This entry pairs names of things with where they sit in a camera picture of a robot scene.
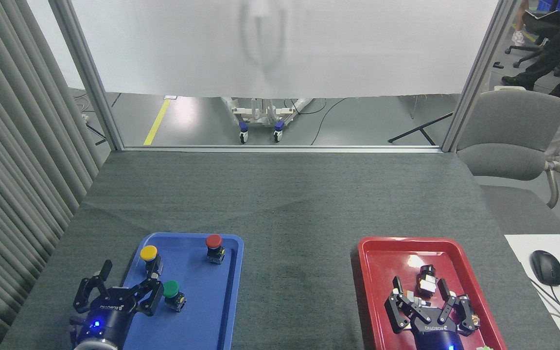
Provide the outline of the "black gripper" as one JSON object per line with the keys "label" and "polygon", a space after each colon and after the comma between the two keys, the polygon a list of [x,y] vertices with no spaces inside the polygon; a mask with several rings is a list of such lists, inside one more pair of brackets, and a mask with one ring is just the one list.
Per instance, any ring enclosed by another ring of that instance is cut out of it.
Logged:
{"label": "black gripper", "polygon": [[[112,287],[105,281],[113,264],[106,260],[95,275],[84,278],[73,301],[77,313],[86,313],[85,319],[74,319],[81,330],[73,337],[75,346],[123,346],[135,313],[154,316],[164,293],[162,281],[147,278],[132,288]],[[98,289],[99,296],[89,301],[91,292]]]}
{"label": "black gripper", "polygon": [[[418,350],[462,350],[460,339],[478,329],[478,321],[467,294],[457,296],[451,292],[445,279],[437,281],[444,303],[442,310],[425,310],[426,301],[407,296],[399,276],[392,279],[393,290],[385,301],[387,317],[394,333],[411,329]],[[458,323],[449,318],[455,311]]]}

